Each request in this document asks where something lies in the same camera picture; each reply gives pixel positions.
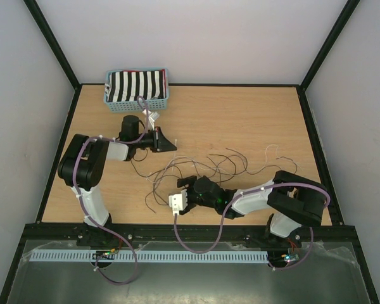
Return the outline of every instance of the blue plastic basket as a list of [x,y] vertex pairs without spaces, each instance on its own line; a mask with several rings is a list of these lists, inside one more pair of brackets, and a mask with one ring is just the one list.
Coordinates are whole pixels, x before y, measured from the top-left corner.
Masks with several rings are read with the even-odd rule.
[[[166,98],[163,99],[149,99],[146,101],[148,104],[149,110],[165,110],[167,108],[167,99],[169,98],[169,83],[167,80],[167,69],[166,68],[125,68],[123,70],[130,71],[157,71],[157,70],[165,70],[165,82],[166,82]],[[108,71],[106,74],[106,85],[110,83],[110,74],[113,72],[120,72],[123,70],[112,70]],[[108,102],[107,94],[104,92],[104,103],[108,106],[108,108],[112,112],[135,112],[141,111],[141,108],[138,106],[137,101],[116,101],[116,102]]]

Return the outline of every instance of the wooden table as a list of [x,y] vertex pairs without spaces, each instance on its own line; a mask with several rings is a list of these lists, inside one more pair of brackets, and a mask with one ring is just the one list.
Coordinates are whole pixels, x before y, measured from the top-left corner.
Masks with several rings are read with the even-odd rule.
[[[106,137],[117,137],[121,121],[126,113],[112,113],[103,104],[102,85],[84,85],[73,116],[64,150],[76,133]],[[144,119],[142,113],[134,113]],[[292,158],[298,164],[297,174],[319,181],[317,167],[300,108],[293,87],[205,87],[171,86],[168,109],[160,111],[157,120],[167,139],[177,140],[176,152],[149,153],[142,162],[134,162],[137,170],[148,175],[165,168],[174,156],[188,156],[212,165],[206,158],[209,154],[231,155],[235,149],[248,158],[248,170],[257,170],[265,165],[278,165],[294,172],[294,163],[277,156]],[[138,150],[137,159],[144,156]],[[214,160],[223,160],[214,156]],[[238,171],[242,169],[236,160]],[[234,165],[222,164],[228,172]],[[194,175],[191,163],[180,165],[183,176]],[[227,189],[247,189],[272,179],[278,168],[268,167],[259,174],[241,174],[222,184]],[[178,170],[169,169],[170,174]],[[211,170],[199,170],[211,175]],[[167,200],[168,194],[178,193],[176,178],[166,177],[158,193]],[[138,176],[127,161],[107,161],[100,182],[104,203],[114,223],[171,224],[173,216],[166,205],[158,205],[153,196],[145,195],[152,190],[152,183]],[[250,213],[245,217],[225,220],[233,225],[265,225],[273,209]],[[82,222],[83,213],[72,190],[57,175],[47,201],[43,222]],[[188,214],[179,217],[180,224],[218,224],[220,216],[215,210],[197,206]],[[328,211],[324,211],[323,225],[331,225]]]

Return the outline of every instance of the gray wall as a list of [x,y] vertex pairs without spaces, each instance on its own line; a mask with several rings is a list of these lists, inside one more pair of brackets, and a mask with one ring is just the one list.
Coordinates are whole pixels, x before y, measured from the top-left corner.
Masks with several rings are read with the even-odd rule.
[[23,1],[0,1],[0,292],[33,222],[73,91]]
[[347,224],[380,297],[380,0],[361,1],[308,90]]
[[79,80],[167,67],[172,82],[300,83],[346,0],[38,0]]

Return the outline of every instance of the white perforated rail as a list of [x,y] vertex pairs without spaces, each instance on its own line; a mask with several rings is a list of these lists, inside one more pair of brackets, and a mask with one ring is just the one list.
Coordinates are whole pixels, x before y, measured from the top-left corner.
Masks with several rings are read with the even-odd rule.
[[[96,250],[35,250],[30,262],[95,262]],[[203,255],[188,251],[138,251],[140,263],[267,263],[266,251],[211,251]],[[102,262],[133,262],[130,251],[102,258]]]

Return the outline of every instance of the black and white striped fabric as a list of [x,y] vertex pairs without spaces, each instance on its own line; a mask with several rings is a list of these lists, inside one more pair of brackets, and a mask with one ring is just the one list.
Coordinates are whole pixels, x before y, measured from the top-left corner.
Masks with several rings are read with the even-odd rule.
[[165,70],[113,72],[106,93],[109,103],[166,98]]

